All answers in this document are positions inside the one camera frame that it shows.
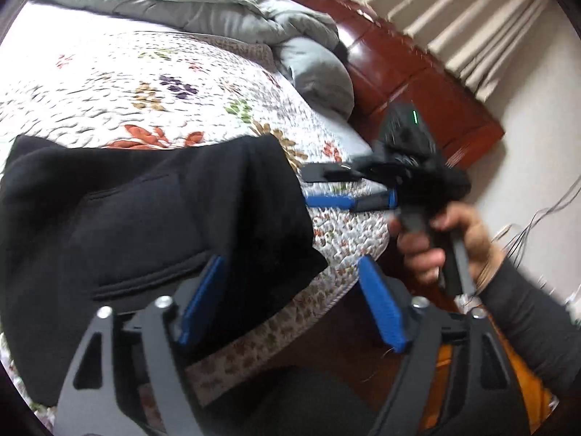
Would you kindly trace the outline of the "black sleeved right forearm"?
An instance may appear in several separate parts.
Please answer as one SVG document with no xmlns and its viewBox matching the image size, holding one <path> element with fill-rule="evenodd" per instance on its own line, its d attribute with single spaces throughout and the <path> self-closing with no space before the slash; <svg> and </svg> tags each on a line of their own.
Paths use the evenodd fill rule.
<svg viewBox="0 0 581 436">
<path fill-rule="evenodd" d="M 508 259 L 480 300 L 511 347 L 560 399 L 580 373 L 580 329 L 566 309 L 537 288 Z"/>
</svg>

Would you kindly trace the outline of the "person's right hand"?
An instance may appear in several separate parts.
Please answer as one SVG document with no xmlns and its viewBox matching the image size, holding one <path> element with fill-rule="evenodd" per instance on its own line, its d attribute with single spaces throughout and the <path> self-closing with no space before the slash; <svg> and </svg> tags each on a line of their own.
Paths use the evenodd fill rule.
<svg viewBox="0 0 581 436">
<path fill-rule="evenodd" d="M 489 238 L 477 210 L 463 202 L 451 202 L 430 221 L 430 225 L 437 232 L 461 230 L 470 275 L 477 291 L 482 291 L 494 278 L 505 254 Z M 413 276 L 422 283 L 436 282 L 445 263 L 445 252 L 432 246 L 425 232 L 408 232 L 395 217 L 390 218 L 389 230 L 397 239 L 398 250 Z"/>
</svg>

